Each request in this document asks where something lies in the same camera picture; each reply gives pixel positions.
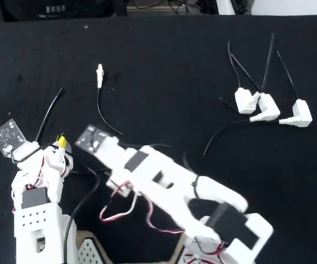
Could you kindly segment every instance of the mounting plate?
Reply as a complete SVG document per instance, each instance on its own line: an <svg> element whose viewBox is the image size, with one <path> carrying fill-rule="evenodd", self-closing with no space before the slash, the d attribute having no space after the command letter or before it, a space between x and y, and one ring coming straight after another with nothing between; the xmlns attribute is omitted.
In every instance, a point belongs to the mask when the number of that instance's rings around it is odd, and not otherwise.
<svg viewBox="0 0 317 264"><path fill-rule="evenodd" d="M93 125L88 125L75 144L82 150L94 154L107 136L108 134L101 129L98 129Z"/></svg>
<svg viewBox="0 0 317 264"><path fill-rule="evenodd" d="M25 136L13 119L0 127L0 151L7 157L26 142Z"/></svg>

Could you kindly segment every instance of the metal plate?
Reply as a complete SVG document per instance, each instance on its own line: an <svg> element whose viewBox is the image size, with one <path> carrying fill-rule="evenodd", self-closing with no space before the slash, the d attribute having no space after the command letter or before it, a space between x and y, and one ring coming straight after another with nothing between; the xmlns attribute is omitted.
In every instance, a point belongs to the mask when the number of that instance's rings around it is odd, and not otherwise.
<svg viewBox="0 0 317 264"><path fill-rule="evenodd" d="M25 136L13 119L0 127L0 150L4 157L7 157L12 150L16 150L25 142Z"/></svg>
<svg viewBox="0 0 317 264"><path fill-rule="evenodd" d="M101 129L98 129L93 125L88 125L75 144L82 150L94 154L107 136L108 134Z"/></svg>
<svg viewBox="0 0 317 264"><path fill-rule="evenodd" d="M78 264L105 264L92 239L85 239L78 250Z"/></svg>

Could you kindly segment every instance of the robotic arm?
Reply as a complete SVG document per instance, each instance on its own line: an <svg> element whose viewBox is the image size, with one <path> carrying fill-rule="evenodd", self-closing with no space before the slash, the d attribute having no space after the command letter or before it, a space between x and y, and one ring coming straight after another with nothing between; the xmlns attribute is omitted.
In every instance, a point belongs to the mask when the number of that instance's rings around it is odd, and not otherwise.
<svg viewBox="0 0 317 264"><path fill-rule="evenodd" d="M117 190L120 186L119 193L127 197L132 189L123 183L130 182L137 195L168 213L185 230L192 255L214 259L216 254L207 251L215 252L223 243L226 247L218 252L221 262L251 264L255 260L273 228L257 213L244 215L248 204L240 194L197 176L150 146L124 149L118 143L116 137L89 125L76 145L112 170L108 187ZM191 214L188 202L193 198L220 204L206 224Z"/></svg>

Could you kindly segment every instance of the black table surface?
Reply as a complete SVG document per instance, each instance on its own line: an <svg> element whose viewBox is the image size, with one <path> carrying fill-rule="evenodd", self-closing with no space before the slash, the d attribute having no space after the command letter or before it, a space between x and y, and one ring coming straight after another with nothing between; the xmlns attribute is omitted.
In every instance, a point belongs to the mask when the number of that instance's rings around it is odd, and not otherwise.
<svg viewBox="0 0 317 264"><path fill-rule="evenodd" d="M243 117L233 104L236 77L227 56L234 54L258 83L263 79L270 35L281 52L299 98L308 102L314 121L308 128L274 124L247 125L216 139L205 158L202 151L216 129ZM267 219L275 232L257 263L317 263L317 17L157 17L64 20L0 24L0 126L13 118L33 140L54 95L64 87L42 137L53 142L66 133L74 143L88 124L107 129L96 108L96 68L106 71L101 107L120 139L155 142L200 175L208 175L242 194L248 212ZM254 88L243 79L243 85ZM292 112L295 96L280 61L273 55L265 92L272 94L281 117ZM74 149L78 160L100 168ZM17 168L0 153L0 263L14 263L10 184ZM102 186L76 217L78 229L94 232L113 262L168 260L176 235L145 224L147 205L139 199L127 218L103 224L98 215L110 189ZM61 206L71 213L91 189L90 175L70 175ZM117 197L115 213L131 200ZM198 210L204 214L205 206ZM155 209L153 222L173 228L170 217Z"/></svg>

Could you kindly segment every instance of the white plastic part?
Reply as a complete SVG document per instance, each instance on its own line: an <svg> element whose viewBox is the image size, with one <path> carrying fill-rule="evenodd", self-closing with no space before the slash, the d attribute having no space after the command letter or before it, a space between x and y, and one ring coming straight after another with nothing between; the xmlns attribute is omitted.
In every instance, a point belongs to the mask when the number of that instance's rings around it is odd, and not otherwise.
<svg viewBox="0 0 317 264"><path fill-rule="evenodd" d="M274 99L268 93L261 93L259 98L260 114L250 117L250 122L256 121L272 121L281 114Z"/></svg>
<svg viewBox="0 0 317 264"><path fill-rule="evenodd" d="M97 68L96 74L97 74L97 88L101 89L102 82L103 82L103 76L105 74L105 71L103 70L102 64L99 64L99 67Z"/></svg>
<svg viewBox="0 0 317 264"><path fill-rule="evenodd" d="M69 216L56 203L47 203L14 213L17 264L63 263L63 240ZM76 225L68 237L68 264L76 264Z"/></svg>
<svg viewBox="0 0 317 264"><path fill-rule="evenodd" d="M37 142L26 142L13 152L14 159L20 160L39 147ZM30 156L26 161L17 164L20 168L12 182L12 199L14 208L21 209L23 192L26 185L46 187L47 196L51 202L59 203L62 196L64 178L73 169L73 158L65 153L64 148L48 147Z"/></svg>
<svg viewBox="0 0 317 264"><path fill-rule="evenodd" d="M292 109L294 116L280 119L279 123L281 125L295 125L299 128L306 128L313 121L309 106L305 100L297 99Z"/></svg>
<svg viewBox="0 0 317 264"><path fill-rule="evenodd" d="M260 250L264 247L272 233L274 232L273 227L257 213L246 214L247 222L245 225L258 236L258 241L255 243L252 249L245 246L239 239L234 239L231 244L223 250L220 255L223 263L228 264L252 264ZM200 221L205 223L209 219L208 216L203 217ZM216 250L218 244L212 243L209 239L198 238L200 246L205 252L213 252ZM181 254L178 264L185 264L184 256L186 254L192 254L199 256L201 259L207 259L212 262L220 263L217 256L206 255L201 252L197 243L192 238L187 238L185 241L185 248Z"/></svg>
<svg viewBox="0 0 317 264"><path fill-rule="evenodd" d="M148 156L131 172L125 165L138 151L133 148L124 150L117 144L116 137L107 136L94 153L96 158L112 169L107 186L116 189L120 184L130 181L137 194L145 195L168 213L185 230L187 236L202 236L216 242L221 241L219 235L195 219L188 208L188 202L196 198L192 186L197 178L196 174L150 146L140 149ZM153 179L159 173L162 174L161 179L154 182ZM242 213L248 207L247 201L240 194L208 177L199 177L196 191L201 199L228 202ZM120 194L127 196L129 192L130 190L124 189Z"/></svg>
<svg viewBox="0 0 317 264"><path fill-rule="evenodd" d="M104 264L92 239L85 239L80 246L78 264Z"/></svg>
<svg viewBox="0 0 317 264"><path fill-rule="evenodd" d="M231 0L216 0L219 15L235 15Z"/></svg>
<svg viewBox="0 0 317 264"><path fill-rule="evenodd" d="M259 97L259 92L256 92L254 95L252 95L252 93L248 89L239 87L238 90L234 93L238 112L240 114L253 113L256 110L256 105L258 104Z"/></svg>

